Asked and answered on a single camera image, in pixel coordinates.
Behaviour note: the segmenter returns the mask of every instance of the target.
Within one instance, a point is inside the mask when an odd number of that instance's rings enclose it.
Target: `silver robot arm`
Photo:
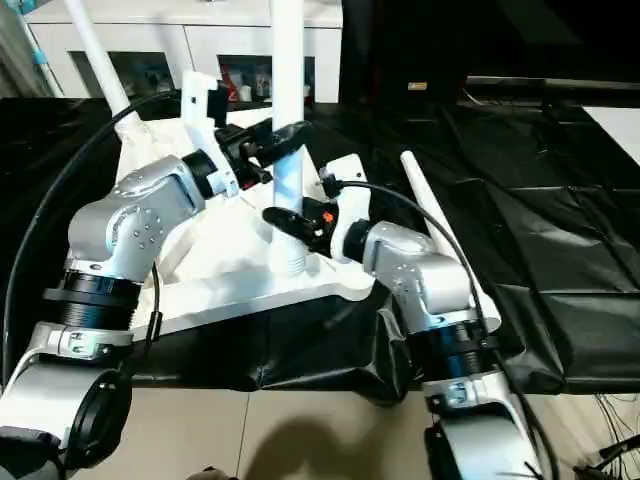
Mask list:
[[[131,403],[129,324],[165,238],[229,185],[270,181],[263,167],[298,150],[308,127],[228,125],[215,133],[224,161],[200,150],[163,158],[76,213],[67,270],[45,291],[50,308],[0,397],[0,480],[68,478],[117,448]]]
[[[362,171],[352,175],[361,170],[354,170],[353,162],[352,157],[335,160],[325,175],[365,180]],[[368,213],[354,216],[351,210],[363,200],[345,204],[344,199],[364,189],[331,192],[328,186],[331,182],[325,183],[325,190],[333,201],[305,199],[301,216],[272,207],[263,217],[311,251],[361,263],[393,294],[408,342],[417,353],[414,361],[422,366],[427,407],[438,416],[425,432],[433,478],[532,478],[533,472],[541,471],[539,461],[506,378],[494,365],[490,349],[495,341],[479,335],[476,311],[469,305],[470,281],[462,265],[439,254],[421,233],[390,222],[373,224]]]

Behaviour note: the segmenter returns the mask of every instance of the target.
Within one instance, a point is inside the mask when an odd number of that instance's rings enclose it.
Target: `black clamp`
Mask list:
[[[331,258],[331,237],[338,223],[338,206],[313,198],[302,200],[302,215],[280,207],[262,212],[265,222],[302,241],[310,252]]]
[[[307,142],[311,123],[292,123],[273,131],[270,118],[249,128],[227,125],[215,132],[220,150],[227,157],[242,190],[268,183],[272,176],[264,168],[290,155]],[[249,159],[255,158],[259,165]]]

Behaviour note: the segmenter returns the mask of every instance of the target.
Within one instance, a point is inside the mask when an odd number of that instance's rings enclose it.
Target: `white tube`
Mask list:
[[[413,194],[416,196],[418,205],[429,212],[433,216],[433,218],[438,221],[438,223],[440,223],[445,228],[445,230],[453,237],[455,242],[458,244],[458,247],[460,247],[460,243],[453,233],[451,225],[449,225],[449,221],[447,220],[446,215],[442,211],[440,203],[438,203],[438,200],[436,199],[436,196],[431,189],[431,185],[429,185],[429,182],[422,173],[422,169],[418,165],[416,157],[412,152],[407,150],[405,152],[402,152],[402,155],[400,155],[400,160],[402,160],[402,166],[404,167],[404,171],[409,178],[409,183],[411,184]],[[445,239],[445,237],[429,222],[425,223],[427,224],[429,235],[431,235],[431,239],[438,249],[438,252],[440,252],[442,255],[446,255],[447,257],[458,260],[458,256],[456,255],[455,250]],[[498,309],[496,308],[496,304],[494,303],[493,299],[489,295],[487,295],[484,290],[482,290],[482,287],[480,286],[480,283],[476,278],[476,274],[473,271],[473,268],[471,269],[471,276],[473,277],[472,281],[476,286],[476,290],[478,291],[480,305],[482,306],[482,313],[488,320],[497,319],[500,321],[501,317]],[[472,307],[475,306],[473,298],[470,299],[469,304]]]
[[[98,36],[93,28],[93,23],[89,18],[89,13],[84,6],[82,0],[64,0],[69,10],[69,15],[73,20],[73,24],[82,39],[85,52],[91,68],[98,79],[102,93],[111,108],[111,112],[116,114],[129,106],[129,99],[127,94],[122,88],[116,69],[111,63],[109,55],[102,47]],[[139,122],[140,118],[137,113],[131,113],[127,117],[123,118],[118,125],[130,125],[134,122]]]
[[[36,41],[36,38],[34,37],[33,32],[31,31],[31,27],[29,27],[29,24],[25,21],[22,15],[18,14],[17,17],[18,17],[18,22],[22,27],[22,31],[27,37],[27,41],[29,42],[29,46],[31,47],[31,51],[33,52],[35,61],[40,67],[40,70],[42,71],[42,75],[44,76],[44,79],[46,80],[47,85],[49,85],[49,88],[51,89],[53,96],[56,98],[64,98],[64,93],[62,92],[60,85],[58,85],[58,81],[56,80],[56,77],[53,75],[53,72],[51,71],[51,67],[49,66],[48,63],[43,62],[42,58],[40,58],[42,55],[42,50],[40,50],[40,46],[38,45],[38,42]]]
[[[271,0],[273,128],[304,120],[304,0]],[[302,212],[302,149],[274,166],[274,205]],[[294,276],[305,268],[306,247],[274,229],[271,266]]]

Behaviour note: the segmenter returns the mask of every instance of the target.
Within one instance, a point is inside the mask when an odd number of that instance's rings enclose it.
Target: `white plastic part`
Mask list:
[[[218,89],[218,80],[204,73],[186,71],[182,77],[182,101],[180,118],[193,143],[194,150],[205,152],[216,166],[216,172],[207,180],[214,194],[224,193],[227,198],[240,192],[236,178],[227,157],[224,156],[213,136],[211,121],[207,117],[210,90]]]
[[[271,0],[273,37],[273,128],[304,120],[304,0]],[[302,151],[274,167],[274,205],[302,212]],[[279,275],[294,276],[305,268],[304,244],[273,232],[271,266]]]
[[[366,182],[362,163],[358,155],[351,154],[327,164],[320,172],[321,176],[335,175],[338,180],[359,180]],[[352,260],[344,256],[344,239],[351,225],[358,220],[369,220],[369,202],[371,191],[366,188],[347,187],[338,196],[338,223],[331,237],[331,258],[339,263]]]
[[[89,18],[89,13],[82,0],[64,0],[73,24],[82,39],[82,43],[93,69],[102,93],[104,93],[111,111],[115,114],[129,106],[129,99],[122,88],[116,69],[106,50],[102,47],[98,36]],[[119,123],[126,125],[130,122],[140,121],[137,113],[132,113],[123,118]]]
[[[228,117],[229,123],[246,128],[270,116],[271,109],[260,109],[232,112]],[[179,119],[153,121],[149,126],[156,135],[175,135],[175,143],[182,142],[182,155],[192,151]],[[355,155],[346,158],[360,163]],[[302,161],[303,194],[326,201],[306,149],[302,149]],[[336,162],[345,163],[345,159]],[[351,301],[369,295],[374,279],[356,262],[341,264],[309,254],[305,269],[295,277],[275,274],[269,264],[272,227],[262,220],[262,211],[272,202],[273,182],[233,199],[220,195],[207,202],[207,210],[195,219],[199,224],[192,247],[184,251],[173,274],[163,278],[163,335],[329,295]],[[368,211],[368,202],[363,208]],[[175,239],[174,231],[161,254],[160,269],[180,250]],[[135,340],[145,336],[153,305],[150,287],[145,284],[133,318]]]
[[[427,181],[426,177],[422,173],[422,169],[418,165],[416,157],[410,151],[405,151],[400,155],[400,160],[402,160],[402,166],[404,167],[404,171],[409,178],[409,183],[411,184],[411,189],[413,190],[413,194],[416,196],[416,200],[418,201],[418,205],[424,208],[427,212],[429,212],[433,218],[435,218],[453,237],[455,242],[460,247],[460,243],[456,238],[453,230],[451,229],[451,225],[449,225],[449,221],[447,220],[447,216],[442,211],[442,207],[436,196],[431,189],[431,185]],[[445,237],[436,230],[433,225],[429,222],[425,222],[427,224],[427,229],[429,230],[429,235],[431,236],[433,243],[435,244],[438,251],[453,259],[458,259],[453,247],[449,244],[449,242],[445,239]],[[500,326],[500,322],[502,322],[502,317],[500,316],[500,312],[496,308],[496,304],[493,299],[487,295],[478,279],[476,278],[476,274],[471,269],[471,276],[473,277],[473,283],[478,291],[478,297],[480,298],[480,306],[482,307],[482,313],[489,323],[490,330],[495,330]],[[472,307],[475,307],[475,302],[473,298],[469,300],[469,304]]]

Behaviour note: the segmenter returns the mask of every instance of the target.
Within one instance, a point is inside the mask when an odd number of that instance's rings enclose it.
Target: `black tablecloth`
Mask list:
[[[0,115],[4,290],[37,202],[109,112],[100,100],[20,99],[0,101]],[[143,118],[177,115],[167,101]],[[317,166],[358,153],[370,181],[407,194],[399,154],[413,150],[496,300],[501,347],[527,392],[640,390],[640,168],[582,110],[317,105],[307,118]],[[60,276],[69,219],[111,188],[118,152],[113,135],[42,219],[18,285],[18,351],[47,316],[40,296]],[[371,213],[424,230],[377,195]],[[417,374],[393,312],[376,285],[362,302],[324,298],[167,335],[137,382],[353,390],[393,403]]]

